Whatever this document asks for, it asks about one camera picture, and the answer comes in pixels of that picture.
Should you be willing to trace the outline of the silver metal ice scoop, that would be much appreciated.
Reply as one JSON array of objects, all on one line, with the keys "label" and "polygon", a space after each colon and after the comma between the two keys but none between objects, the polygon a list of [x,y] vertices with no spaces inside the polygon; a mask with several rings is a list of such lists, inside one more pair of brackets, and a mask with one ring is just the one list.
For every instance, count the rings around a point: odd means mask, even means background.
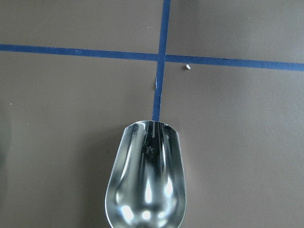
[{"label": "silver metal ice scoop", "polygon": [[113,228],[178,228],[187,193],[178,133],[159,121],[124,129],[105,194]]}]

